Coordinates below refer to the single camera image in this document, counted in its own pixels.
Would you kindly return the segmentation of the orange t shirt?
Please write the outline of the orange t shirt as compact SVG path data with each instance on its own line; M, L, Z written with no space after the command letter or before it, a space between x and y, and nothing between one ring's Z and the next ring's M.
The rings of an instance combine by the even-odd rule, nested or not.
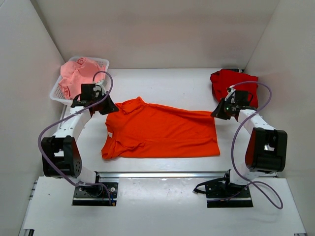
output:
M208 111L146 103L141 97L118 103L107 116L104 160L219 156L215 120Z

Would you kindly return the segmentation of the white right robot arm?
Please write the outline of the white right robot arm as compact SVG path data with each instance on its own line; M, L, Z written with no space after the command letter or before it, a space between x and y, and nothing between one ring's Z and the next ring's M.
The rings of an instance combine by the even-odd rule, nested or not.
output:
M211 113L212 117L223 120L235 118L240 124L237 132L245 128L250 134L244 163L238 167L232 161L228 180L220 185L221 193L227 197L238 192L238 185L247 185L257 177L282 172L285 168L287 133L269 125L250 106L252 98L248 91L229 88L226 98Z

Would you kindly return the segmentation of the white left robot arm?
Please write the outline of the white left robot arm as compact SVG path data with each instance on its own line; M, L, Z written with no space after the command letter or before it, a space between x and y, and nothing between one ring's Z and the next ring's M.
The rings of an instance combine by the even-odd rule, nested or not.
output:
M101 83L82 84L81 93L72 100L69 114L61 120L59 129L51 137L39 138L44 175L64 178L75 186L86 185L91 195L99 195L103 183L96 179L96 172L83 166L77 140L93 114L108 115L118 110Z

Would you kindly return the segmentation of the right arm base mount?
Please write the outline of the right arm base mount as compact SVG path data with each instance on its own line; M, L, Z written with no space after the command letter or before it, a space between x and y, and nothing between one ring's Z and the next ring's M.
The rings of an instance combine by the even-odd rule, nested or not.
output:
M223 177L199 183L193 192L206 195L207 208L253 207L249 187L231 183L229 177L230 170Z

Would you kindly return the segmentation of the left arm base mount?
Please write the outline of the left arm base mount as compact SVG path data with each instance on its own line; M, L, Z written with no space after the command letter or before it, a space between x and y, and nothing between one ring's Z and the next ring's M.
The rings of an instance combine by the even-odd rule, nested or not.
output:
M117 205L119 178L106 173L97 173L96 182L104 184L109 190L109 194L103 186L80 185L75 187L72 205L115 207Z

